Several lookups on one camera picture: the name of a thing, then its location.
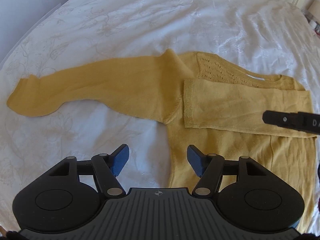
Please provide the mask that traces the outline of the yellow knit sweater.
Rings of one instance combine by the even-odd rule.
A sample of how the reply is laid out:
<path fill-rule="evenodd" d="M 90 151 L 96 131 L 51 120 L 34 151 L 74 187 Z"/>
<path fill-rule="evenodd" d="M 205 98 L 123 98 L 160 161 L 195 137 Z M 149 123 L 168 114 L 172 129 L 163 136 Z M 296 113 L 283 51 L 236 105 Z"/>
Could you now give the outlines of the yellow knit sweater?
<path fill-rule="evenodd" d="M 20 79 L 7 105 L 28 117 L 65 102 L 96 100 L 116 112 L 165 124 L 170 187 L 197 183 L 191 144 L 228 159 L 248 155 L 295 188 L 306 231 L 315 208 L 316 136 L 263 122 L 264 111 L 312 112 L 310 92 L 284 75 L 249 72 L 215 54 L 166 50 L 161 56 L 109 59 Z"/>

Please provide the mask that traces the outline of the white embroidered bedspread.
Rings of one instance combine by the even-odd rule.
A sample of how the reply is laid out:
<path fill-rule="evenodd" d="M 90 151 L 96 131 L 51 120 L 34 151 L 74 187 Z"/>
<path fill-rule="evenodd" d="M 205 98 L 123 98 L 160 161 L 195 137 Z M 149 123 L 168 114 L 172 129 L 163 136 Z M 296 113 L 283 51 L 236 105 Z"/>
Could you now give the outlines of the white embroidered bedspread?
<path fill-rule="evenodd" d="M 130 147 L 125 189 L 164 187 L 170 154 L 163 124 L 96 101 L 42 118 L 7 107 L 19 79 L 113 57 L 205 51 L 260 74 L 295 78 L 319 111 L 319 39 L 285 0 L 69 0 L 34 28 L 1 69 L 1 225 L 18 230 L 16 194 L 66 156 L 80 160 Z"/>

